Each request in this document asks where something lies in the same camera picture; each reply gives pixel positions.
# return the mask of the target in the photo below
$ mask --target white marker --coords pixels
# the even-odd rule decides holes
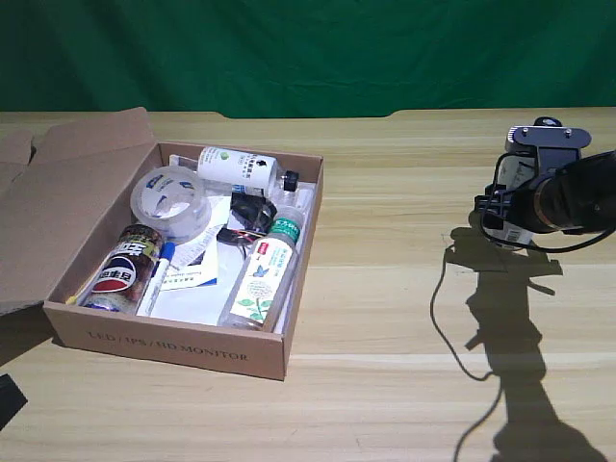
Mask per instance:
[[[173,258],[174,252],[174,243],[165,243],[165,245],[163,245],[161,256],[158,259],[156,268],[154,269],[154,274],[152,275],[150,282],[147,284],[147,289],[145,290],[145,294],[143,294],[143,298],[139,304],[137,316],[150,316],[152,314],[154,302],[158,297],[158,293],[161,291],[161,286],[163,285],[163,280],[165,280],[165,275],[167,274],[167,270],[171,263],[171,258]]]

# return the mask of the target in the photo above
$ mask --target wooden table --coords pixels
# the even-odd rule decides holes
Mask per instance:
[[[66,349],[46,340],[51,330],[40,312],[5,317],[0,372],[29,403],[0,433],[0,459],[616,459],[616,238],[530,258],[496,251],[468,223],[509,127],[543,115],[588,130],[594,142],[586,155],[616,146],[609,108],[305,120],[152,114],[160,140],[324,156],[288,378]],[[86,116],[1,114],[0,135],[18,127],[41,135]],[[430,300],[443,268],[436,320],[471,373],[492,367],[503,380],[471,380],[437,334]],[[489,361],[484,345],[465,349],[475,316],[490,331]]]

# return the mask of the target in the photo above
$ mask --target cardboard box flap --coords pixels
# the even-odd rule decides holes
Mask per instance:
[[[30,162],[33,135],[27,130],[18,130],[0,141],[0,196],[26,169]]]
[[[32,155],[33,137],[28,130],[16,130],[0,140],[0,163],[27,166]]]
[[[111,248],[130,222],[135,182],[160,165],[155,142],[100,156],[32,163],[0,199],[0,217],[10,217],[0,218],[0,308],[48,299],[91,239],[104,241],[97,247]],[[118,209],[121,217],[110,215]],[[103,231],[94,237],[94,229]],[[77,262],[83,271],[93,270],[99,263],[95,258],[102,256],[90,257],[89,268]]]
[[[49,164],[153,141],[147,111],[129,109],[50,128],[32,164]]]

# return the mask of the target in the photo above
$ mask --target snack can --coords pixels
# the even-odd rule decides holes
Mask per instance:
[[[137,313],[162,247],[163,237],[155,229],[143,224],[126,227],[83,306]]]

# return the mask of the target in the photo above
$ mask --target black bottle cap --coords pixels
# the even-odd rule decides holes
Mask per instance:
[[[296,171],[285,171],[284,185],[282,187],[285,191],[294,192],[297,190],[297,182],[299,182],[299,174]]]

